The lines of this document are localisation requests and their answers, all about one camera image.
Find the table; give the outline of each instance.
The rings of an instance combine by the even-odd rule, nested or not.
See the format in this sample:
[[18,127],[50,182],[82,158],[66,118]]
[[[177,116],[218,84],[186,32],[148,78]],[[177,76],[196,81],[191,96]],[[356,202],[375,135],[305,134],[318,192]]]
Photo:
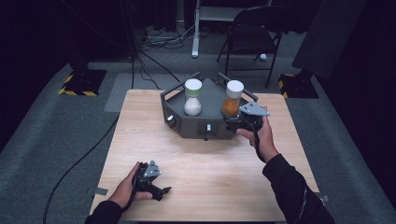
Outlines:
[[[267,6],[271,6],[271,4],[272,0],[268,0],[266,3]],[[200,21],[233,21],[233,18],[242,10],[244,10],[242,7],[201,7],[200,0],[197,0],[191,57],[198,58]]]
[[[130,90],[120,112],[92,209],[106,200],[137,161],[155,160],[162,174],[153,184],[172,187],[160,202],[135,201],[121,219],[133,221],[284,221],[262,163],[247,139],[204,141],[181,138],[163,121],[161,91]],[[285,99],[256,94],[267,105],[279,152],[318,186],[304,154]]]

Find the black sleeve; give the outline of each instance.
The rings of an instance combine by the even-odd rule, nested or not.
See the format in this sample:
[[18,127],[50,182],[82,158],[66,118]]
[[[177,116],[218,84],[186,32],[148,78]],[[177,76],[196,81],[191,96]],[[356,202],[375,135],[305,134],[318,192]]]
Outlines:
[[121,217],[121,208],[117,203],[103,201],[85,219],[85,224],[117,224]]
[[334,223],[322,200],[281,154],[269,160],[262,173],[271,182],[277,204],[288,223]]

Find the black chair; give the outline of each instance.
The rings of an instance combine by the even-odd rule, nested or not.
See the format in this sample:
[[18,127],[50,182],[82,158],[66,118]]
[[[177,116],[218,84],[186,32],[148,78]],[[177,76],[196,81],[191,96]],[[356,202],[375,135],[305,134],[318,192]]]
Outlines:
[[[283,6],[260,6],[247,8],[236,15],[231,26],[228,27],[227,39],[217,59],[218,62],[221,54],[227,53],[225,76],[228,71],[269,70],[265,84],[265,88],[268,88],[280,39],[288,22],[287,12],[287,8]],[[262,54],[273,54],[274,57],[270,67],[230,69],[230,54],[255,54],[257,56],[254,61]]]

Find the jar lid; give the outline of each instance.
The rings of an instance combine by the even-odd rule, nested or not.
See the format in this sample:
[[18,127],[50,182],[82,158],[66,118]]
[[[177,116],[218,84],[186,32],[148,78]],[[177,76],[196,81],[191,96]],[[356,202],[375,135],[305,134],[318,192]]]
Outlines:
[[237,99],[241,97],[242,91],[244,90],[244,84],[238,80],[231,80],[227,83],[226,93],[229,97]]
[[190,96],[197,96],[201,94],[202,82],[196,78],[190,78],[185,83],[185,91]]

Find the hand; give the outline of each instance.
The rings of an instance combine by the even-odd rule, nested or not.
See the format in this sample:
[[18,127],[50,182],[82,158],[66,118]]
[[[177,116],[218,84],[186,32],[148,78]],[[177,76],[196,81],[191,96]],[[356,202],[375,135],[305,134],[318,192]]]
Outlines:
[[[236,133],[246,137],[250,140],[251,144],[255,146],[255,137],[253,132],[246,129],[238,129],[236,130]],[[258,136],[260,139],[260,153],[264,157],[265,162],[268,162],[274,156],[279,154],[279,152],[277,152],[275,148],[271,125],[266,116],[262,116],[262,127],[258,131]]]
[[[138,168],[139,162],[136,163],[134,169],[132,169],[132,171],[119,183],[114,193],[108,198],[109,201],[117,203],[121,208],[124,208],[128,204],[133,190],[132,179],[134,178],[134,174],[136,174]],[[137,200],[151,199],[152,194],[149,192],[138,191],[134,198]]]

